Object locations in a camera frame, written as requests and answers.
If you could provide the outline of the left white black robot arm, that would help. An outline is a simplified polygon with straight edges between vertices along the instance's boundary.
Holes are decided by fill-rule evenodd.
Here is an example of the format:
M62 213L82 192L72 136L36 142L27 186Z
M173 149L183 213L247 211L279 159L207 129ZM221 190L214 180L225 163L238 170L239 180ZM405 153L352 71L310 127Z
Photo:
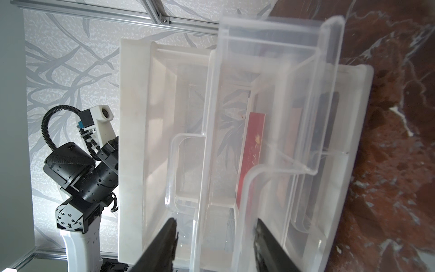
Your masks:
M56 146L49 134L55 113L71 112L79 117L77 128L86 149L74 142ZM79 110L58 105L47 111L41 133L51 153L44 161L44 172L69 198L56 208L56 224L64 244L70 272L106 272L115 261L102 258L100 224L102 213L112 206L118 210L114 190L118 186L119 137L112 127L113 113L107 105Z

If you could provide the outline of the red item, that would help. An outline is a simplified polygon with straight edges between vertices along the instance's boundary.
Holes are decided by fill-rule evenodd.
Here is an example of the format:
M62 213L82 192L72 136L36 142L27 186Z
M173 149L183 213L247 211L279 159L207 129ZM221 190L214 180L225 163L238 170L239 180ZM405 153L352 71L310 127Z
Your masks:
M248 124L245 133L245 142L242 153L239 183L236 194L236 205L239 209L241 206L242 190L245 184L247 173L256 165L259 164L262 138L265 127L266 115L264 113L251 112L248 116Z

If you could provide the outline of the white plastic drawer organizer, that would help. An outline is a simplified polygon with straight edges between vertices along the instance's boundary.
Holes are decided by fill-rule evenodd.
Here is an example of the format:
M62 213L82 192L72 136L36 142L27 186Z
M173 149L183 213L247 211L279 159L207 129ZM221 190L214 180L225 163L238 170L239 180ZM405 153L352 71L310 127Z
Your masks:
M181 56L197 49L146 40L121 43L118 257L123 262L136 263L164 223L169 218L176 220L165 205L173 67ZM302 272L322 272L326 267L350 183L373 76L369 65L338 64L334 91L339 97L330 112L332 132L325 140L333 156L322 172L327 179L321 206L327 240L318 269L302 270L284 250Z

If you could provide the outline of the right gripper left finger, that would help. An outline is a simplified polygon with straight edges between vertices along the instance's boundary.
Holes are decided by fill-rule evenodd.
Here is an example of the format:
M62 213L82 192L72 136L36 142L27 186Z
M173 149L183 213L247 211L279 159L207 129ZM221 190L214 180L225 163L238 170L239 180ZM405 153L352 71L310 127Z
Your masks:
M177 221L169 218L131 272L172 272L179 233Z

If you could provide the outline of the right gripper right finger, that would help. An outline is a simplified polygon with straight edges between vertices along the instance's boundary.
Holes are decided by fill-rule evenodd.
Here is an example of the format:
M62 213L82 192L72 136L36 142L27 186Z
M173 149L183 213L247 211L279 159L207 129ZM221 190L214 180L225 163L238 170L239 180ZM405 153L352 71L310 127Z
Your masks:
M254 231L254 256L258 272L300 272L260 218Z

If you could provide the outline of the clear plastic drawer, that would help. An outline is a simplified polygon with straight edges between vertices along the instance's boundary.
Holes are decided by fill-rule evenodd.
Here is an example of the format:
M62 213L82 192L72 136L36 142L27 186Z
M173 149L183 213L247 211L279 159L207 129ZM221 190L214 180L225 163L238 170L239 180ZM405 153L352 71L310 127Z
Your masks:
M214 50L197 49L181 56L173 67L165 205L178 222L176 265L191 272L228 272L232 257L232 201L219 197L209 202L205 214L200 212L204 158L210 155L205 143L214 61Z
M210 79L203 165L205 214L211 200L233 203L229 272L255 269L254 228L260 218L302 270L315 271L326 244L321 212L330 165L325 142L345 26L325 21L223 18ZM249 113L266 115L259 164L236 194Z

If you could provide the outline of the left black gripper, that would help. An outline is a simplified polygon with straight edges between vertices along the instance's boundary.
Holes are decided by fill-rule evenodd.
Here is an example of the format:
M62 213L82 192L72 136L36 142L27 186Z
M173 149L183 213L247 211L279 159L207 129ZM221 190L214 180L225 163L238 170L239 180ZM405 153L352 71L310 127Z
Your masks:
M98 152L98 157L106 164L111 170L118 170L119 168L119 137L109 140Z

